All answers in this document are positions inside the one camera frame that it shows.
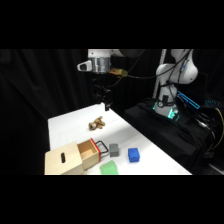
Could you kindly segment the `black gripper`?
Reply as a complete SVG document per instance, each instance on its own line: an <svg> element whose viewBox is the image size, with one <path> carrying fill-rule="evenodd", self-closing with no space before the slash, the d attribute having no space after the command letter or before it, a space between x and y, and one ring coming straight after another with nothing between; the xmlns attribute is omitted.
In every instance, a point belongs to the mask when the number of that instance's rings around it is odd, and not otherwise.
<svg viewBox="0 0 224 224"><path fill-rule="evenodd" d="M93 76L93 94L97 103L105 104L105 111L109 111L112 105L112 91L108 87L107 76L105 74L95 74Z"/></svg>

